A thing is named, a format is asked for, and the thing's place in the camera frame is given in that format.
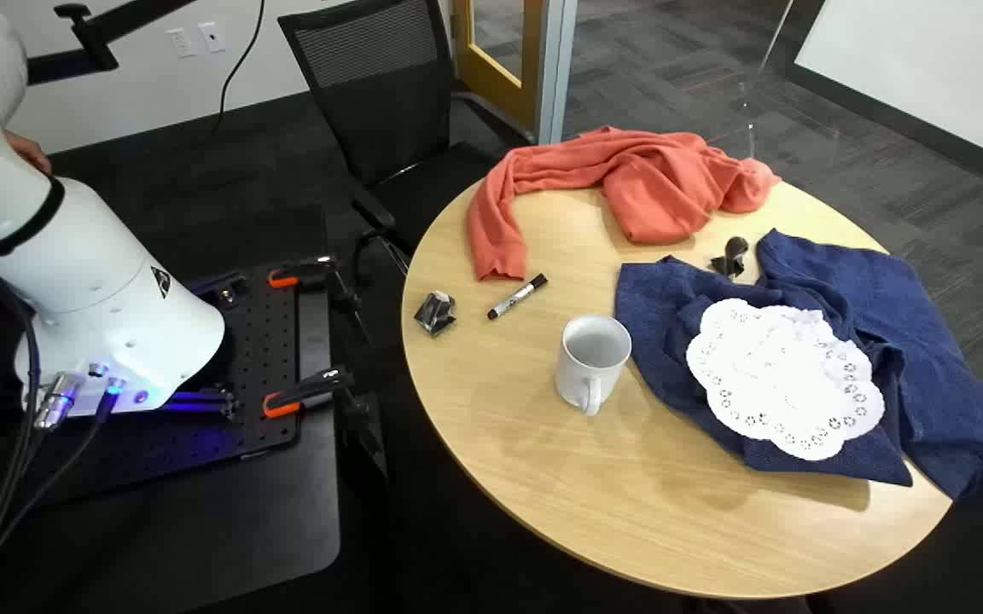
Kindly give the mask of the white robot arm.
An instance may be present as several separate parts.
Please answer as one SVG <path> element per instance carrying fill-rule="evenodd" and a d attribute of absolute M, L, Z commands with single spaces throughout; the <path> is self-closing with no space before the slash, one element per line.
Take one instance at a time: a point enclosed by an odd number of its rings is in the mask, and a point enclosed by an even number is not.
<path fill-rule="evenodd" d="M 0 279 L 36 311 L 39 392 L 63 416 L 164 405 L 227 339 L 227 318 L 181 285 L 81 181 L 25 160 L 3 121 L 26 89 L 0 13 Z"/>

